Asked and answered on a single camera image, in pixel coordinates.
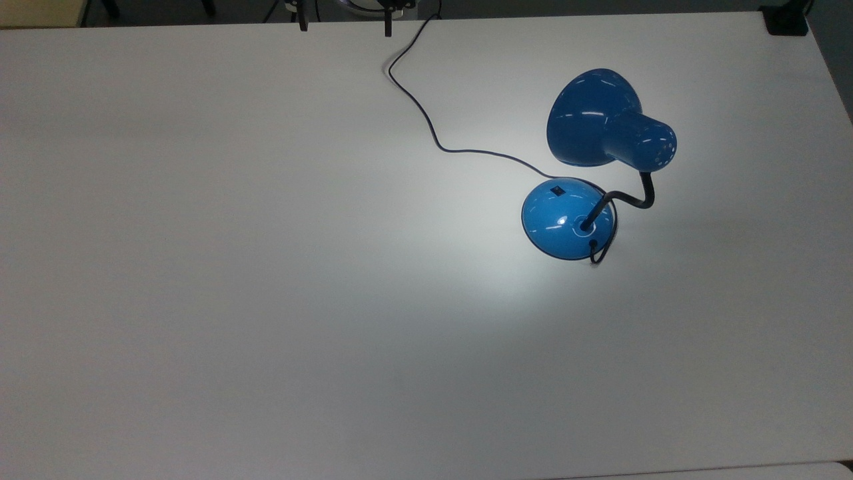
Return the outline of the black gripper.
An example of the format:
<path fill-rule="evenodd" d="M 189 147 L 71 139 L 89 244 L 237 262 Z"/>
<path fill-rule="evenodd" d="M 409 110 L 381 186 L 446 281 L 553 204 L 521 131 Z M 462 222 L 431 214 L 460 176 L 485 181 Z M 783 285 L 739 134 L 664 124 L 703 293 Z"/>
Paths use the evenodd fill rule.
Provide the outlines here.
<path fill-rule="evenodd" d="M 414 9 L 417 1 L 338 1 L 343 7 L 356 13 L 383 13 L 384 36 L 393 35 L 393 13 L 403 9 Z M 297 19 L 301 31 L 308 31 L 307 12 L 302 5 L 297 6 Z"/>

